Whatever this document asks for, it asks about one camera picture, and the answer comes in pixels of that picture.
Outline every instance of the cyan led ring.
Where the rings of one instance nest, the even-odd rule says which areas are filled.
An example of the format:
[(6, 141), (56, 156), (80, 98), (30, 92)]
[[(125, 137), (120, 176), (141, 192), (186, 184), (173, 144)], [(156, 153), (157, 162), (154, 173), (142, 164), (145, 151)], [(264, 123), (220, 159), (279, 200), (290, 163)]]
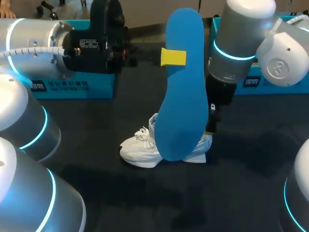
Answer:
[(216, 45), (216, 41), (213, 41), (213, 45), (215, 47), (215, 49), (223, 56), (229, 58), (229, 59), (234, 59), (234, 60), (250, 60), (250, 59), (253, 59), (255, 58), (255, 56), (252, 56), (252, 57), (234, 57), (234, 56), (231, 56), (227, 53), (225, 53), (224, 51), (222, 51), (220, 48), (218, 48), (218, 46)]
[(285, 206), (286, 206), (286, 208), (287, 208), (287, 210), (288, 210), (288, 212), (289, 212), (291, 218), (292, 218), (293, 221), (295, 222), (295, 224), (301, 229), (302, 232), (306, 232), (306, 231), (301, 227), (301, 225), (296, 221), (296, 219), (294, 218), (294, 216), (293, 216), (293, 214), (291, 213), (290, 208), (289, 208), (289, 206), (288, 206), (288, 203), (287, 203), (287, 200), (286, 200), (286, 197), (285, 197), (285, 186), (286, 186), (287, 180), (288, 180), (288, 179), (286, 178), (285, 183), (284, 183), (284, 190), (283, 190)]
[(43, 110), (44, 110), (44, 113), (45, 113), (45, 121), (44, 121), (44, 125), (43, 125), (43, 128), (42, 130), (40, 131), (40, 133), (37, 135), (37, 137), (35, 137), (30, 143), (20, 147), (19, 149), (25, 149), (26, 147), (29, 147), (31, 146), (32, 144), (34, 144), (41, 136), (42, 134), (44, 133), (45, 129), (46, 129), (46, 126), (47, 126), (47, 112), (46, 110), (44, 109), (44, 107), (42, 106)]
[[(8, 33), (6, 34), (6, 42), (5, 42), (5, 46), (6, 46), (6, 50), (7, 50), (7, 51), (10, 51), (10, 50), (11, 50), (11, 49), (10, 49), (10, 41), (11, 41), (12, 32), (13, 32), (15, 26), (16, 26), (20, 21), (22, 21), (22, 20), (24, 20), (24, 18), (20, 18), (20, 19), (16, 20), (15, 22), (13, 22), (13, 23), (11, 24), (10, 28), (8, 29)], [(13, 69), (13, 71), (14, 71), (15, 73), (19, 73), (19, 72), (17, 71), (17, 69), (15, 68), (14, 64), (13, 64), (12, 58), (11, 58), (11, 57), (8, 57), (8, 60), (9, 60), (10, 66), (11, 66), (11, 68)]]
[(52, 172), (49, 169), (47, 169), (47, 170), (48, 170), (48, 172), (49, 172), (49, 174), (50, 174), (50, 176), (52, 178), (53, 194), (52, 194), (52, 199), (50, 201), (50, 204), (49, 204), (48, 210), (46, 212), (46, 215), (45, 215), (43, 221), (41, 222), (40, 226), (38, 227), (38, 229), (35, 232), (41, 232), (43, 230), (44, 226), (46, 225), (46, 223), (47, 223), (47, 221), (48, 221), (48, 219), (49, 219), (49, 217), (50, 217), (50, 215), (52, 213), (52, 210), (53, 210), (54, 204), (55, 204), (55, 199), (56, 199), (56, 182), (55, 182), (55, 178), (54, 178)]

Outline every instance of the shoe insole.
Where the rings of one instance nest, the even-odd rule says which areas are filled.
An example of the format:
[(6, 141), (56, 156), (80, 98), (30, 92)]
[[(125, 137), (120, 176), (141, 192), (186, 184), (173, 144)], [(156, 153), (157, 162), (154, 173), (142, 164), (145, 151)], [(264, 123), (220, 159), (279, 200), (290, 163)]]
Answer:
[(168, 87), (155, 122), (160, 155), (182, 160), (194, 150), (208, 120), (204, 80), (204, 28), (193, 9), (179, 9), (169, 18), (166, 49), (186, 51), (185, 66), (167, 66)]

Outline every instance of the yellow clip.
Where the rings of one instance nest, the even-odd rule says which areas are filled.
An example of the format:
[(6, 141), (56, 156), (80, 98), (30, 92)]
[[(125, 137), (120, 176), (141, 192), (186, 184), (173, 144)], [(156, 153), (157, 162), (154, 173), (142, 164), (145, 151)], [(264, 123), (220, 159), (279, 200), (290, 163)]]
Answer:
[(165, 48), (162, 48), (161, 66), (165, 66), (165, 65), (185, 66), (186, 56), (187, 56), (186, 51), (174, 51), (174, 50), (166, 50)]

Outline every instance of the robotic arm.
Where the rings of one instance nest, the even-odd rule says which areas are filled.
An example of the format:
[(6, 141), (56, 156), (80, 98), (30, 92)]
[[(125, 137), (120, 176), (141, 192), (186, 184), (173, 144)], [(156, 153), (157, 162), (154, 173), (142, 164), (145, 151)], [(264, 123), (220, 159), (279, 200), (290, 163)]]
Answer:
[(308, 73), (309, 17), (284, 22), (275, 10), (274, 0), (227, 0), (208, 62), (206, 131), (216, 132), (221, 106), (231, 103), (255, 57), (263, 76), (277, 86), (294, 85)]
[(132, 47), (120, 2), (94, 0), (90, 27), (84, 30), (65, 21), (1, 20), (0, 51), (4, 69), (25, 77), (67, 79), (75, 72), (119, 73)]

